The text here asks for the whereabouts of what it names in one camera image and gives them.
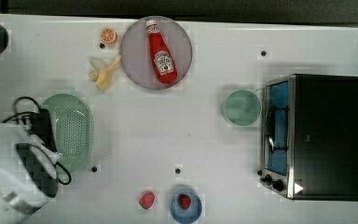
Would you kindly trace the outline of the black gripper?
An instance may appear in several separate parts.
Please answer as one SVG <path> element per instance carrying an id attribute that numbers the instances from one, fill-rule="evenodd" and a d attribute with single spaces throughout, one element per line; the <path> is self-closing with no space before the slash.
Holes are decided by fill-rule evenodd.
<path id="1" fill-rule="evenodd" d="M 31 122 L 31 128 L 28 133 L 37 135 L 43 141 L 46 148 L 56 152 L 57 148 L 48 110 L 40 109 L 37 113 L 31 114 L 29 121 Z"/>

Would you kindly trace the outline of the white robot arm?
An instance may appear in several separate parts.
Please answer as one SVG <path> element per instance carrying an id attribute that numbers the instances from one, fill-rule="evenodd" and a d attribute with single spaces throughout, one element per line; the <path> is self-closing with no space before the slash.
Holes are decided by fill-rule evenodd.
<path id="1" fill-rule="evenodd" d="M 0 122 L 0 224 L 21 224 L 56 197 L 59 157 L 48 111 Z"/>

